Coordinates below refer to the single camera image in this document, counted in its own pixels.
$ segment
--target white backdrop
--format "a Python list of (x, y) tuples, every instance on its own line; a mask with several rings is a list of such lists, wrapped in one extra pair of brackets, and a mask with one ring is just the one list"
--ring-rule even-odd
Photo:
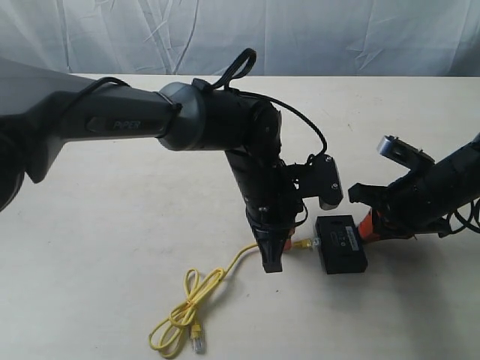
[(0, 0), (0, 56), (76, 73), (480, 74), (479, 0)]

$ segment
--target white table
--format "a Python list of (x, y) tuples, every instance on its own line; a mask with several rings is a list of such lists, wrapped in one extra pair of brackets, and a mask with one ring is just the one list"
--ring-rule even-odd
[[(120, 76), (156, 90), (188, 76)], [(480, 131), (480, 79), (250, 77), (235, 86), (292, 104), (325, 133), (345, 193), (405, 169), (380, 157), (394, 134), (440, 160)], [(320, 144), (283, 112), (283, 157)], [(308, 201), (311, 236), (316, 200)], [(368, 208), (345, 199), (329, 214)], [(0, 359), (159, 359), (147, 334), (183, 297), (191, 266), (226, 266), (253, 241), (221, 152), (154, 139), (67, 145), (0, 215)], [(265, 274), (258, 254), (205, 318), (205, 359), (478, 359), (480, 236), (385, 241), (364, 274), (329, 276), (309, 251)], [(188, 346), (179, 359), (200, 359)]]

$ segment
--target white label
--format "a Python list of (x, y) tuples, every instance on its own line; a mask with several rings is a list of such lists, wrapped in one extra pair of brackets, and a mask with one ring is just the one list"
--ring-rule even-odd
[(359, 251), (359, 243), (357, 242), (353, 228), (351, 226), (345, 226), (345, 230), (350, 240), (350, 245), (352, 245), (352, 250)]

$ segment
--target table surface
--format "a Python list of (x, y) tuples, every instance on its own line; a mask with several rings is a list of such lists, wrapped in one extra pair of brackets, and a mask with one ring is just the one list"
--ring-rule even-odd
[[(158, 90), (190, 76), (120, 76)], [(249, 77), (236, 87), (286, 101), (328, 140), (343, 189), (387, 185), (405, 169), (380, 157), (397, 135), (437, 160), (479, 132), (480, 79)], [(320, 144), (283, 112), (283, 158)], [(317, 215), (368, 208), (346, 199)], [(1, 359), (159, 359), (147, 334), (184, 298), (190, 267), (226, 266), (253, 241), (221, 152), (167, 151), (154, 139), (64, 147), (45, 181), (25, 181), (0, 216)], [(477, 359), (480, 237), (369, 245), (364, 274), (326, 275), (314, 252), (265, 274), (242, 262), (205, 312), (206, 359)], [(188, 346), (179, 359), (200, 359)]]

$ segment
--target black robotic arm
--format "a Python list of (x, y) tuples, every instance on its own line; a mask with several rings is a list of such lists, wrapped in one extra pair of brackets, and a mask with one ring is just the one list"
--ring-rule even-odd
[[(0, 59), (0, 211), (19, 191), (24, 173), (41, 182), (70, 141), (154, 137), (175, 151), (222, 150), (264, 269), (281, 272), (285, 241), (302, 223), (296, 215), (306, 211), (302, 199), (319, 197), (323, 209), (332, 209), (343, 195), (326, 141), (310, 120), (278, 100), (230, 88), (255, 58), (246, 49), (215, 84), (195, 79), (159, 92), (112, 77), (92, 81)], [(305, 164), (281, 160), (281, 114), (272, 102), (300, 116), (322, 140), (322, 151)]]

